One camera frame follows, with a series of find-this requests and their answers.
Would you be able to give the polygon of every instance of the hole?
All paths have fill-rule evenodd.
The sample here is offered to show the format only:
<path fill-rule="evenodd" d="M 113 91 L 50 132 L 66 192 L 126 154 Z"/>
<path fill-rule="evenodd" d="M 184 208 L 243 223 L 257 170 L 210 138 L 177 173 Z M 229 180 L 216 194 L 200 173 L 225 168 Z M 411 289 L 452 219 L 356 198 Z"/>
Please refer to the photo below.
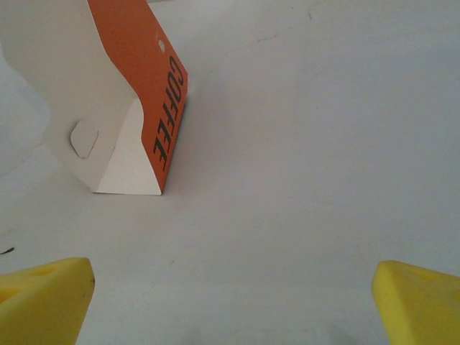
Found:
<path fill-rule="evenodd" d="M 35 275 L 37 277 L 43 277 L 44 275 L 49 275 L 50 273 L 53 273 L 55 270 L 56 269 L 54 267 L 43 267 L 32 272 L 32 275 Z"/>
<path fill-rule="evenodd" d="M 158 40 L 158 45 L 160 46 L 161 52 L 165 52 L 165 51 L 166 51 L 165 43 L 164 43 L 162 40 Z"/>
<path fill-rule="evenodd" d="M 5 300 L 13 297 L 19 292 L 18 289 L 0 289 L 0 304 L 2 304 Z"/>

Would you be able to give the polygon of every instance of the yellow foam piece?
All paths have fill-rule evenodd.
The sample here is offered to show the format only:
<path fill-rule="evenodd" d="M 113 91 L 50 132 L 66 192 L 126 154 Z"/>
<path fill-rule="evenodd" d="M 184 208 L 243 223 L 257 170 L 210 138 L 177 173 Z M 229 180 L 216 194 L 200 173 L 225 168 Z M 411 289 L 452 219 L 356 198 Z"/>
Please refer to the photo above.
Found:
<path fill-rule="evenodd" d="M 94 284 L 85 258 L 0 276 L 0 344 L 75 344 Z"/>
<path fill-rule="evenodd" d="M 460 344 L 460 277 L 385 261 L 372 292 L 391 344 Z"/>

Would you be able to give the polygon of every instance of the white backdrop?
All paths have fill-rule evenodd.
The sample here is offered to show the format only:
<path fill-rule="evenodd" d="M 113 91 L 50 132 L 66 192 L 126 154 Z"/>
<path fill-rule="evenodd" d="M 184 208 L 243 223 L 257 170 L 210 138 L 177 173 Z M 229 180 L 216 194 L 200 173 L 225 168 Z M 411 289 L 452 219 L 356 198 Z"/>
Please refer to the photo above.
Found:
<path fill-rule="evenodd" d="M 152 7 L 191 83 L 164 196 L 91 195 L 32 149 L 46 106 L 1 63 L 0 167 L 29 151 L 0 273 L 89 257 L 79 344 L 387 344 L 380 260 L 460 275 L 460 3 Z"/>

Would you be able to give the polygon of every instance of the cardboard box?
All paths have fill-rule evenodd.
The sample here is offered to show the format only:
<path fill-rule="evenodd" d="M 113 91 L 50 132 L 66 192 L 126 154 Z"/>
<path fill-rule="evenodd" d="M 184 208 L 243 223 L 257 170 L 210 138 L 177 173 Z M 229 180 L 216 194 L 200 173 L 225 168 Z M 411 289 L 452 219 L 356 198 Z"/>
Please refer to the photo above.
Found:
<path fill-rule="evenodd" d="M 48 102 L 44 143 L 97 193 L 163 192 L 188 74 L 145 0 L 0 0 L 5 60 Z"/>

